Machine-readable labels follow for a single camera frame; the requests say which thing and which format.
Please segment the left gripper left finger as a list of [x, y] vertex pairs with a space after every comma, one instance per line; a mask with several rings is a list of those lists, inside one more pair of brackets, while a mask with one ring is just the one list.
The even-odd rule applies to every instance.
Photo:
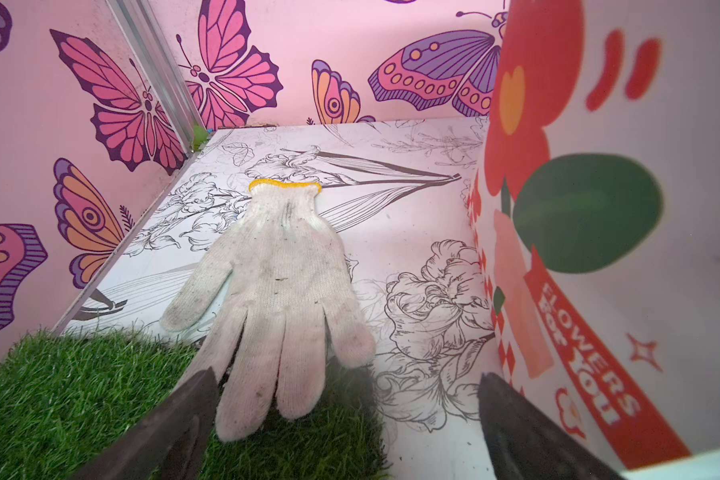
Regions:
[[74, 479], [196, 479], [212, 432], [218, 381], [194, 374], [125, 435], [77, 470]]

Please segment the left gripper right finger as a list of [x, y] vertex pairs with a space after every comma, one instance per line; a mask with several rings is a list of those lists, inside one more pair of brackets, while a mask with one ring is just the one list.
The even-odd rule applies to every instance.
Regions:
[[612, 479], [602, 462], [495, 373], [481, 376], [479, 419], [498, 479]]

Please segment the white paper gift bag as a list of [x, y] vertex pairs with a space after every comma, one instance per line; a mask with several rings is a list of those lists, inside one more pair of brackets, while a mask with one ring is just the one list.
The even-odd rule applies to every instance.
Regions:
[[505, 381], [617, 470], [720, 450], [720, 1], [511, 1], [474, 230]]

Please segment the green artificial grass mat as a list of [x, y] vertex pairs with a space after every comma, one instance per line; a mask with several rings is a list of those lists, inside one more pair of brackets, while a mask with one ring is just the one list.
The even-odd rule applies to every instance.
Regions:
[[[0, 479], [65, 479], [163, 401], [194, 356], [126, 334], [38, 333], [0, 362]], [[370, 373], [330, 363], [296, 421], [271, 410], [245, 440], [209, 442], [204, 479], [386, 479]]]

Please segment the grey knit glove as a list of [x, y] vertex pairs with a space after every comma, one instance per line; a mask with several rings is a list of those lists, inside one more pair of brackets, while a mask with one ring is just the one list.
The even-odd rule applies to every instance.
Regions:
[[375, 340], [353, 290], [343, 243], [316, 210], [316, 183], [260, 179], [243, 217], [202, 257], [160, 318], [171, 332], [221, 306], [186, 377], [211, 370], [224, 385], [215, 429], [224, 443], [257, 431], [271, 408], [308, 415], [334, 355], [368, 365]]

